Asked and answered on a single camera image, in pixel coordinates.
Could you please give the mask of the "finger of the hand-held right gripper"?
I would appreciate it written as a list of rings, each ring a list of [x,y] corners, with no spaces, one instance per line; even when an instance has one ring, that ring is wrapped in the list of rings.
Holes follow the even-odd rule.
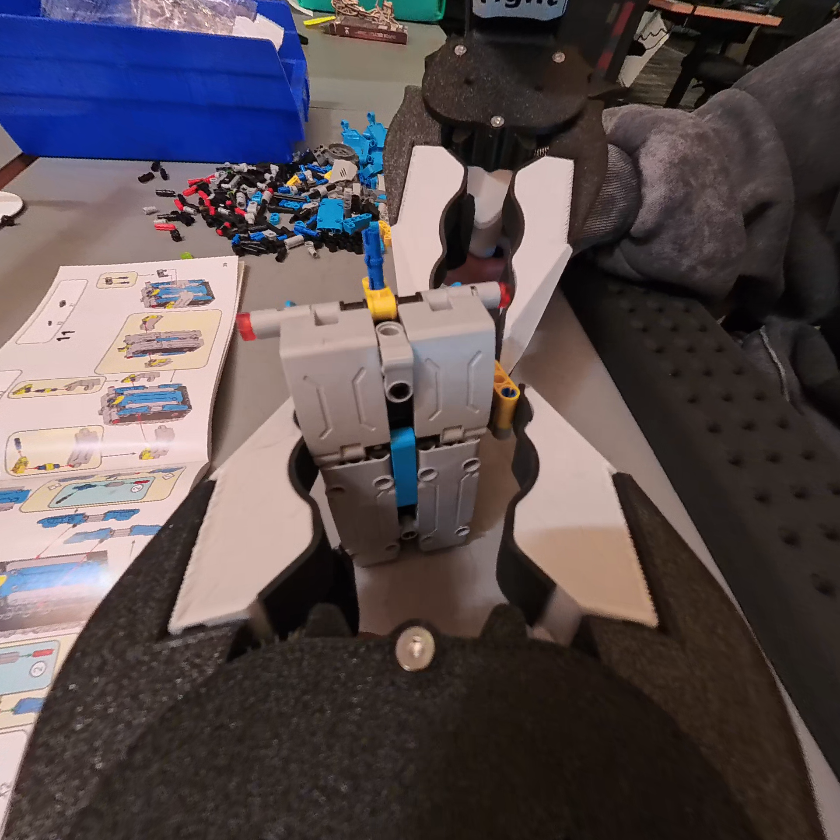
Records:
[[[445,216],[456,199],[456,158],[441,146],[413,148],[392,256],[398,290],[427,290],[445,259]]]
[[[574,162],[539,158],[512,178],[505,209],[513,285],[500,365],[511,372],[525,354],[572,256],[569,242]]]

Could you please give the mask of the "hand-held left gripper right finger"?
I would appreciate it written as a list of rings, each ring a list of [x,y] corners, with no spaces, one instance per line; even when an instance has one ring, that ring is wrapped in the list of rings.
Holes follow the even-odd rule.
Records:
[[[576,631],[586,616],[656,628],[615,468],[530,386],[513,432],[518,491],[497,556],[507,601],[543,631]]]

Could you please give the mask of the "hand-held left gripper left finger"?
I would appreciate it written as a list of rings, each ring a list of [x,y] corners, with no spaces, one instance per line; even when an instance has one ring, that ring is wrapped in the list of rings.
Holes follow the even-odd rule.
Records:
[[[319,471],[292,414],[274,414],[213,474],[169,622],[171,634],[247,621],[286,637],[319,603],[358,631],[354,567],[333,547]]]

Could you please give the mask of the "pile of small toy bricks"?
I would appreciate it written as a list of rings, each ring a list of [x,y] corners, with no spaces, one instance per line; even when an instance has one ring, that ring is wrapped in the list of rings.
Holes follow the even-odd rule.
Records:
[[[183,241],[183,229],[203,222],[237,256],[283,261],[303,247],[312,257],[364,252],[364,231],[392,236],[384,186],[387,128],[373,112],[363,131],[341,122],[341,141],[295,152],[288,163],[224,163],[182,189],[155,190],[142,206],[154,229]]]

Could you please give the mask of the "yellow toy brick connector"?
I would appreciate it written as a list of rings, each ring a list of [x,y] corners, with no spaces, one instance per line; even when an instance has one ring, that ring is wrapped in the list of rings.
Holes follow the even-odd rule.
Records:
[[[494,433],[508,433],[512,429],[520,391],[499,362],[496,362],[493,387],[491,420]]]

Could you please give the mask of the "brick instruction booklet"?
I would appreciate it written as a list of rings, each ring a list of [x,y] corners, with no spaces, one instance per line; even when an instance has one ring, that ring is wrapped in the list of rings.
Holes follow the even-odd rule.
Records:
[[[81,628],[207,468],[242,276],[63,266],[2,347],[2,817]]]

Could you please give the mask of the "grey blue toy brick assembly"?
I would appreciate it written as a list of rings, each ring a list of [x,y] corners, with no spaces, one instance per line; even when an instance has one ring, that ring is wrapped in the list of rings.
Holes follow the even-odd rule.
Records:
[[[364,301],[239,313],[246,341],[278,338],[293,415],[343,547],[360,565],[465,543],[490,430],[504,284],[397,297],[380,234],[362,232]]]

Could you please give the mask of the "person's right forearm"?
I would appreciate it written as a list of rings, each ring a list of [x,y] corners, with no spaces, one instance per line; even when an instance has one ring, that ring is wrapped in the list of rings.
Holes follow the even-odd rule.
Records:
[[[757,320],[838,309],[837,20],[693,112],[633,104],[602,125],[607,175],[576,253]]]

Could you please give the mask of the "small brown wooden model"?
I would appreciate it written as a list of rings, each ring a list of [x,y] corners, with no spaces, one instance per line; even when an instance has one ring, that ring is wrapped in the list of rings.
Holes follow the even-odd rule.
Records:
[[[358,1],[332,1],[332,10],[333,20],[328,23],[327,29],[331,36],[407,45],[406,28],[396,19],[390,1],[374,2],[370,9]]]

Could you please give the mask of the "blue plastic bin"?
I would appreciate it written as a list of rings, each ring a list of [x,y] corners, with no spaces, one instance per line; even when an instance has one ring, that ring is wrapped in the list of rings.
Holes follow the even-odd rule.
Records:
[[[264,38],[74,23],[2,2],[1,123],[29,155],[287,162],[304,140],[308,65],[291,8]]]

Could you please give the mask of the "clear plastic bags of bricks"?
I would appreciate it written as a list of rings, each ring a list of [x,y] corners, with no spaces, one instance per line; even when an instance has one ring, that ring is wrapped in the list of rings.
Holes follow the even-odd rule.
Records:
[[[41,1],[48,18],[74,23],[231,35],[238,18],[254,22],[252,1]]]

